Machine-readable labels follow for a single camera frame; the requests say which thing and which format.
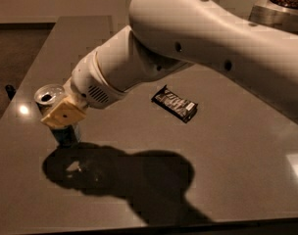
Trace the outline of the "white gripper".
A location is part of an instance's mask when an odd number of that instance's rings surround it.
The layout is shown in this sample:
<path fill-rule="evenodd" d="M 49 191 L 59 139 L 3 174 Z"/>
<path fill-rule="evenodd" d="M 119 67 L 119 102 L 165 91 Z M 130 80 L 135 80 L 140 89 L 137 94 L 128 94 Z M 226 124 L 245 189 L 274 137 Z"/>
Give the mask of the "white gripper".
<path fill-rule="evenodd" d="M 70 77 L 70 88 L 86 103 L 77 97 L 64 97 L 45 113 L 41 119 L 43 124 L 53 129 L 72 125 L 86 118 L 87 105 L 94 109 L 105 109 L 125 96 L 103 76 L 97 63 L 96 49 L 75 66 Z"/>

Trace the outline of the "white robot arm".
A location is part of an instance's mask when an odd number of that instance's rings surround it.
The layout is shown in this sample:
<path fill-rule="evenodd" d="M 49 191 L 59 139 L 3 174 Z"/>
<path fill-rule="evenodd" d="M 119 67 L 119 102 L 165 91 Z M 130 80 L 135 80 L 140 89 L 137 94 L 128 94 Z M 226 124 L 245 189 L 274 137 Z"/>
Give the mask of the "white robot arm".
<path fill-rule="evenodd" d="M 129 24 L 79 61 L 42 123 L 63 128 L 132 87 L 193 64 L 213 69 L 298 124 L 298 35 L 250 23 L 212 0 L 131 0 Z"/>

